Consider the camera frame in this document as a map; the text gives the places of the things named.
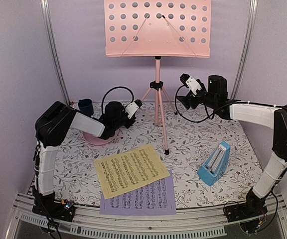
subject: paper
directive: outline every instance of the paper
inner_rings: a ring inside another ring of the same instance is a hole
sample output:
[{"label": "paper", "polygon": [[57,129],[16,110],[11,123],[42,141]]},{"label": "paper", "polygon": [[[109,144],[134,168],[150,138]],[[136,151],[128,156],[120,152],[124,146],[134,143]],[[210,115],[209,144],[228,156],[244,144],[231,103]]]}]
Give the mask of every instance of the paper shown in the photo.
[{"label": "paper", "polygon": [[170,174],[151,144],[94,161],[105,199],[133,191]]},{"label": "paper", "polygon": [[100,201],[100,214],[121,216],[175,215],[172,173],[142,188]]}]

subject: pink music stand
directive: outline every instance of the pink music stand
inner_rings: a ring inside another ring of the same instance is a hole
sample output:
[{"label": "pink music stand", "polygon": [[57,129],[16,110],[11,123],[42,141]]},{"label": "pink music stand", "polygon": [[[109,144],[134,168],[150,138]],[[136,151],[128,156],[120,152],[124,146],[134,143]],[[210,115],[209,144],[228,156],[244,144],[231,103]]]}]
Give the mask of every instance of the pink music stand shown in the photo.
[{"label": "pink music stand", "polygon": [[165,154],[169,154],[162,94],[177,113],[160,81],[162,56],[210,56],[211,0],[105,0],[106,56],[154,56],[156,76],[150,88],[155,94],[155,125],[159,106]]}]

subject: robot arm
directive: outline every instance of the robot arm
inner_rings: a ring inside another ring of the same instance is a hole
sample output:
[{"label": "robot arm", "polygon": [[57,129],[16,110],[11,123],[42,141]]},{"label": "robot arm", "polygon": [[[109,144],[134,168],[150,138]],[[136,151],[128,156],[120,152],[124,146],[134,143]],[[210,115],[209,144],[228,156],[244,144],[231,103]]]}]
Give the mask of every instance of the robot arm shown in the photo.
[{"label": "robot arm", "polygon": [[78,129],[101,139],[108,139],[114,136],[115,131],[120,127],[129,128],[135,122],[135,113],[141,106],[140,100],[126,107],[119,102],[109,102],[105,113],[99,119],[95,119],[61,102],[55,102],[35,124],[37,146],[34,155],[35,206],[33,212],[65,221],[72,221],[74,217],[75,209],[72,203],[54,202],[53,188],[56,154],[69,128]]},{"label": "robot arm", "polygon": [[[186,74],[180,78],[181,82],[188,79],[191,78]],[[274,130],[270,160],[261,178],[248,192],[246,203],[225,208],[230,222],[266,213],[265,198],[287,171],[287,105],[280,108],[229,100],[226,79],[221,76],[210,76],[208,83],[208,92],[200,81],[194,83],[202,86],[202,90],[197,93],[193,92],[192,83],[184,84],[190,92],[186,96],[178,96],[177,99],[186,109],[195,109],[199,104],[203,104],[212,108],[222,119],[251,122]]]}]

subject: wall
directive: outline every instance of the wall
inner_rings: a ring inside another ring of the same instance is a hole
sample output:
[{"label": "wall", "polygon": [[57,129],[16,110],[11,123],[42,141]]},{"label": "wall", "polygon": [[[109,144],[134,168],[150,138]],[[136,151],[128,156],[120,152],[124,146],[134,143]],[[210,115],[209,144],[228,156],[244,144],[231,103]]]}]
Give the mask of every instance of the wall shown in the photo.
[{"label": "wall", "polygon": [[34,123],[62,100],[40,1],[0,0],[0,239],[33,176]]},{"label": "wall", "polygon": [[[50,12],[64,79],[71,100],[100,101],[104,93],[118,85],[128,86],[141,98],[154,80],[153,57],[108,58],[105,56],[103,0],[50,1]],[[172,97],[181,85],[179,77],[188,73],[207,85],[208,76],[223,75],[233,87],[244,42],[250,1],[213,0],[211,56],[209,59],[164,57],[161,80]],[[123,90],[110,99],[129,99]]]},{"label": "wall", "polygon": [[[287,104],[287,1],[259,1],[254,36],[238,98]],[[249,124],[243,126],[265,167],[271,154],[272,130]],[[287,205],[287,174],[279,190]]]}]

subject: floral tablecloth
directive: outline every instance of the floral tablecloth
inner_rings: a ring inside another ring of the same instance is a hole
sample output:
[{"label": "floral tablecloth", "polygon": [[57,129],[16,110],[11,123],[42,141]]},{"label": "floral tablecloth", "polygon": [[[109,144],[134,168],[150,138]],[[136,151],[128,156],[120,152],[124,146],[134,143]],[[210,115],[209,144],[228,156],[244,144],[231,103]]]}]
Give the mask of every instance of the floral tablecloth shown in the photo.
[{"label": "floral tablecloth", "polygon": [[[206,116],[202,106],[189,111],[178,107],[192,120]],[[95,116],[98,116],[100,104],[94,104],[94,108]],[[167,169],[172,171],[177,208],[215,206],[230,200],[245,200],[246,193],[258,181],[262,169],[238,122],[215,117],[195,124],[166,109],[170,155],[165,155],[162,127],[153,125],[149,117],[153,114],[154,104],[144,103],[143,109],[136,114],[135,124],[129,129],[121,128],[116,139],[105,146],[92,146],[84,140],[82,132],[70,129],[57,153],[54,173],[56,199],[99,206],[101,188],[93,161],[150,143]],[[200,180],[197,171],[222,141],[231,146],[229,165],[225,175],[209,187]]]}]

